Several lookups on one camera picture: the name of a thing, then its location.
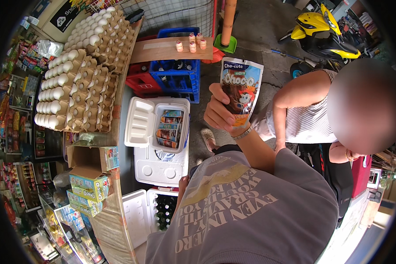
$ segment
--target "hand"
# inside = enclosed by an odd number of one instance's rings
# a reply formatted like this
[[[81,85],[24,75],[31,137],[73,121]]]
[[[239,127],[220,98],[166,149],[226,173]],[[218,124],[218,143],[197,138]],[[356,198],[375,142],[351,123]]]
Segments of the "hand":
[[[281,149],[285,149],[286,145],[284,141],[276,141],[276,148],[275,148],[275,154],[277,155],[277,153],[281,150]]]
[[[235,123],[235,117],[223,105],[229,104],[230,98],[223,92],[219,83],[211,84],[209,89],[213,95],[207,104],[204,120],[213,128],[233,132],[232,125]]]
[[[179,197],[185,194],[186,186],[189,184],[189,175],[186,175],[179,180]]]

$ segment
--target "silver bracelet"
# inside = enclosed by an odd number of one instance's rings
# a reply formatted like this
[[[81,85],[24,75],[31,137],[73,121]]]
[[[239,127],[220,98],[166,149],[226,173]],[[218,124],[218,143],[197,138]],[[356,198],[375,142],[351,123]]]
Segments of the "silver bracelet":
[[[233,140],[238,140],[238,139],[241,139],[241,138],[245,137],[246,135],[248,135],[249,133],[251,133],[251,130],[252,130],[252,129],[253,129],[252,126],[250,126],[250,127],[248,128],[248,130],[246,130],[245,132],[243,132],[243,133],[240,134],[239,136],[232,137]]]

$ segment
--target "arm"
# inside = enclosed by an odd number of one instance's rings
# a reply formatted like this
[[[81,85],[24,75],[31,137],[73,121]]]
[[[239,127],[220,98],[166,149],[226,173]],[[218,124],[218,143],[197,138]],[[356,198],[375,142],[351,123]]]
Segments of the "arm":
[[[348,150],[346,147],[342,145],[340,142],[334,142],[330,146],[328,150],[328,158],[331,163],[345,163],[348,162],[348,158],[353,160],[357,160],[359,157],[365,157],[366,155],[361,155],[356,152]]]
[[[310,106],[324,99],[332,84],[325,71],[313,71],[288,82],[273,98],[276,153],[285,148],[286,109]]]
[[[245,132],[251,126],[249,122],[245,128],[232,128],[235,118],[223,105],[223,103],[228,104],[230,99],[223,92],[220,84],[212,84],[210,91],[213,95],[211,96],[211,101],[207,104],[204,120],[213,128],[226,130],[233,137]],[[253,168],[273,174],[275,153],[264,143],[257,132],[253,130],[246,137],[236,142]]]

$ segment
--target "orange pole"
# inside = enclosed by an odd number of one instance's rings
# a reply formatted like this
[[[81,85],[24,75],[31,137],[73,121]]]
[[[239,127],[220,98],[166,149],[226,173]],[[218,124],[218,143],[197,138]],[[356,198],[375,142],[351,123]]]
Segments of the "orange pole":
[[[226,0],[225,14],[223,19],[223,31],[221,45],[228,47],[230,43],[230,36],[232,35],[233,19],[235,17],[237,0]]]

